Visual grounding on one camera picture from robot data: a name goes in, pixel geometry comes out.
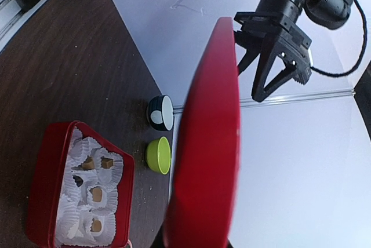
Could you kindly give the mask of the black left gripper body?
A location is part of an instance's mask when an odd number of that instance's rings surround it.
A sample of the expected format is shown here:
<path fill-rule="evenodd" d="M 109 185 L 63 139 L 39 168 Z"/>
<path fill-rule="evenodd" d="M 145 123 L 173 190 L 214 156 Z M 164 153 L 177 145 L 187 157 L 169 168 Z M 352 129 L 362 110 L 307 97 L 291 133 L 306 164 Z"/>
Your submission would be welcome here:
<path fill-rule="evenodd" d="M 290 79 L 304 85 L 311 76 L 311 39 L 296 24 L 302 12 L 317 25 L 330 30 L 348 20 L 354 0 L 260 0 L 253 12 L 238 12 L 234 20 L 239 31 L 262 37 L 254 84 L 263 85 L 276 57 L 285 65 L 270 83 L 281 85 Z"/>

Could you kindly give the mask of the red tin lid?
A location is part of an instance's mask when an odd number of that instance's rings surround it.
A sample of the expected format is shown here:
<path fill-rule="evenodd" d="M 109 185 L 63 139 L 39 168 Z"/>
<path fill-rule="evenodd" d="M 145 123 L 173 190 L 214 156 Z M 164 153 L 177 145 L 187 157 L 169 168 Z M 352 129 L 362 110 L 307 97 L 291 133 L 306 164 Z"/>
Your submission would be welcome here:
<path fill-rule="evenodd" d="M 218 19 L 194 74 L 177 136 L 165 247 L 226 247 L 240 162 L 232 19 Z"/>

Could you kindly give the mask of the red tin box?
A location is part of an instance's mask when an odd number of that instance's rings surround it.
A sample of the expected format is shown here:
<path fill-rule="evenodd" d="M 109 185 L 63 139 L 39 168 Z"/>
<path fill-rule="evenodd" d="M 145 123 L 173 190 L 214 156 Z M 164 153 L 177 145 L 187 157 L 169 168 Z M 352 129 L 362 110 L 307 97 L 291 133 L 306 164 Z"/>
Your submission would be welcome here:
<path fill-rule="evenodd" d="M 123 159 L 123 175 L 118 184 L 116 234 L 111 247 L 129 243 L 130 214 L 134 184 L 134 158 L 119 149 L 81 121 L 51 123 L 45 130 L 35 165 L 28 199 L 26 235 L 38 247 L 54 247 L 57 208 L 61 193 L 68 146 L 74 128 L 95 138 L 110 152 Z"/>

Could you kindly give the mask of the dark chocolate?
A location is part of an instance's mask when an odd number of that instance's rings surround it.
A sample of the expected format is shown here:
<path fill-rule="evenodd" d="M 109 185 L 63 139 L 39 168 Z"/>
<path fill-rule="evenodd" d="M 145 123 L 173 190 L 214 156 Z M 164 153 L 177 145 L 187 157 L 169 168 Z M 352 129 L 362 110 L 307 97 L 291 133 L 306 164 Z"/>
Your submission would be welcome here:
<path fill-rule="evenodd" d="M 77 187 L 81 187 L 83 185 L 84 180 L 83 180 L 82 177 L 73 175 L 73 179 L 74 179 Z"/>

